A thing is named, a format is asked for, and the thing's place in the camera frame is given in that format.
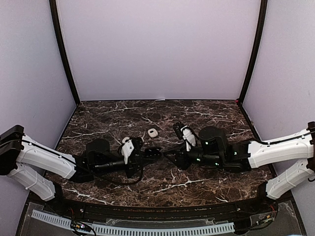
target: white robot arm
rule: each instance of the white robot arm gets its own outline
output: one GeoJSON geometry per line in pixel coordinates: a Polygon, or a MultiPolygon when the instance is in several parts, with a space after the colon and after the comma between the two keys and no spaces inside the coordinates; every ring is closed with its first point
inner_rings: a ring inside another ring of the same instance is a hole
{"type": "Polygon", "coordinates": [[[263,189],[262,194],[265,197],[275,200],[315,175],[315,122],[310,122],[308,125],[308,129],[286,137],[229,145],[222,129],[207,126],[197,136],[187,125],[178,122],[173,128],[177,137],[185,141],[186,148],[170,150],[164,155],[174,154],[174,164],[183,170],[191,163],[196,163],[216,166],[233,173],[250,171],[280,161],[299,159],[284,173],[260,186],[259,189],[263,189]],[[201,147],[197,147],[195,138],[200,141],[201,147]]]}
{"type": "Polygon", "coordinates": [[[141,138],[127,139],[120,146],[119,155],[116,155],[109,151],[108,141],[97,139],[87,144],[82,156],[75,156],[39,144],[24,134],[23,127],[16,125],[0,136],[0,175],[15,179],[44,201],[60,199],[63,197],[61,187],[45,179],[29,165],[51,171],[73,182],[91,181],[94,176],[101,177],[118,170],[125,170],[130,178],[144,165],[161,156],[160,148],[147,148],[142,152],[142,145],[141,138]]]}
{"type": "Polygon", "coordinates": [[[286,191],[315,175],[310,165],[314,161],[313,138],[306,129],[279,139],[253,141],[248,146],[248,153],[251,155],[248,160],[252,168],[300,159],[281,175],[267,182],[266,194],[271,199],[278,199],[286,191]]]}

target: marble tabletop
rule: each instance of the marble tabletop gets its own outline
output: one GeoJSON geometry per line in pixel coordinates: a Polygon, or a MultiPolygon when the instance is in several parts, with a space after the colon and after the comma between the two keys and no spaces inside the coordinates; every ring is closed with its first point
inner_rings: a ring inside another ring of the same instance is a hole
{"type": "MultiPolygon", "coordinates": [[[[208,125],[223,128],[230,143],[253,137],[234,101],[93,101],[78,106],[57,149],[80,155],[86,143],[104,138],[110,142],[111,150],[116,150],[126,136],[142,137],[144,148],[168,149],[181,143],[172,128],[178,120],[196,133],[208,125]],[[158,131],[158,137],[150,138],[150,128],[158,131]]],[[[127,179],[124,172],[106,177],[118,181],[137,179],[127,179]]],[[[272,174],[268,166],[240,174],[194,164],[182,171],[163,157],[146,166],[143,180],[131,186],[116,186],[98,178],[74,183],[50,172],[46,178],[59,183],[67,199],[116,206],[188,207],[253,198],[257,187],[272,174]]]]}

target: light purple wall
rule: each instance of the light purple wall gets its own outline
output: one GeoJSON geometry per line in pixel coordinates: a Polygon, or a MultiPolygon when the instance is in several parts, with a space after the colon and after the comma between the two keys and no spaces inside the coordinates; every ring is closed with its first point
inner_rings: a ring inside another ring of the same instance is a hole
{"type": "MultiPolygon", "coordinates": [[[[262,139],[289,135],[315,120],[315,1],[268,1],[265,27],[244,106],[262,139]]],[[[275,165],[278,173],[292,162],[275,165]]],[[[293,195],[308,235],[315,235],[315,185],[293,195]]]]}
{"type": "Polygon", "coordinates": [[[60,0],[82,100],[236,99],[260,0],[60,0]]]}
{"type": "MultiPolygon", "coordinates": [[[[16,124],[54,148],[75,108],[49,1],[1,1],[0,134],[16,124]]],[[[28,191],[0,177],[0,235],[13,236],[28,191]]]]}

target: small white object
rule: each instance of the small white object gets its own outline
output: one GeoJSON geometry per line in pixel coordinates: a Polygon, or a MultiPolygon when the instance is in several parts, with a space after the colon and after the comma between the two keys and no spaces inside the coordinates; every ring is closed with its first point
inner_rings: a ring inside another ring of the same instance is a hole
{"type": "Polygon", "coordinates": [[[129,139],[127,142],[124,143],[122,147],[122,155],[124,156],[125,165],[128,163],[128,158],[130,157],[133,150],[134,146],[132,144],[132,141],[129,139]]]}
{"type": "MultiPolygon", "coordinates": [[[[184,126],[183,128],[181,128],[181,132],[183,133],[183,139],[186,140],[193,146],[196,146],[196,139],[195,136],[193,135],[193,133],[188,129],[188,126],[184,126]]],[[[190,151],[191,150],[191,146],[190,144],[186,142],[186,150],[190,151]]]]}
{"type": "Polygon", "coordinates": [[[130,139],[129,137],[124,137],[124,139],[123,139],[123,144],[124,144],[125,142],[127,142],[129,139],[130,139]]]}
{"type": "Polygon", "coordinates": [[[148,130],[148,135],[151,137],[151,138],[155,138],[157,135],[158,135],[158,132],[156,129],[149,129],[148,130]]]}

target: white arm link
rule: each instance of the white arm link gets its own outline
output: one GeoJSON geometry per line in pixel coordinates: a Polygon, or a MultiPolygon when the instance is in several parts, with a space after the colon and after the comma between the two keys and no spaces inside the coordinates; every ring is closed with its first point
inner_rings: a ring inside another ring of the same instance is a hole
{"type": "Polygon", "coordinates": [[[49,201],[55,197],[55,186],[31,167],[16,163],[18,168],[12,170],[7,176],[18,181],[25,189],[37,194],[42,200],[49,201]]]}

